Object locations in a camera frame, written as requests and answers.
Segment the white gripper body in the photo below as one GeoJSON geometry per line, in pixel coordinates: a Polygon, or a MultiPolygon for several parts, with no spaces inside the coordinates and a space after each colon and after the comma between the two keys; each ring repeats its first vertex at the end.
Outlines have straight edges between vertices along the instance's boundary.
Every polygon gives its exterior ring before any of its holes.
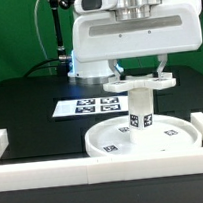
{"type": "Polygon", "coordinates": [[[202,43],[201,0],[75,0],[80,62],[193,51],[202,43]]]}

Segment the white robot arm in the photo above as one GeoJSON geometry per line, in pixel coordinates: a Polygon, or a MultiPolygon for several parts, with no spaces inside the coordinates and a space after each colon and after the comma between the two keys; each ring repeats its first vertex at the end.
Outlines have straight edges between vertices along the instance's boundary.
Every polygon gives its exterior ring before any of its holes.
{"type": "Polygon", "coordinates": [[[120,76],[119,60],[152,55],[160,78],[168,54],[202,43],[201,0],[75,0],[73,9],[73,81],[101,84],[120,76]]]}

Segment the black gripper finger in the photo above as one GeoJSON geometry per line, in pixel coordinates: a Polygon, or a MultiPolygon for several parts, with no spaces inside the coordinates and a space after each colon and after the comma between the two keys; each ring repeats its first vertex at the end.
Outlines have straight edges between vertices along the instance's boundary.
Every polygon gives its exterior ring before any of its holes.
{"type": "Polygon", "coordinates": [[[158,55],[157,57],[158,57],[158,61],[159,61],[159,65],[157,67],[157,76],[161,79],[163,70],[168,61],[168,56],[166,54],[162,54],[162,55],[158,55]]]}
{"type": "Polygon", "coordinates": [[[110,60],[109,61],[109,68],[113,72],[112,77],[109,79],[110,81],[119,81],[121,77],[121,72],[117,68],[117,61],[110,60]]]}

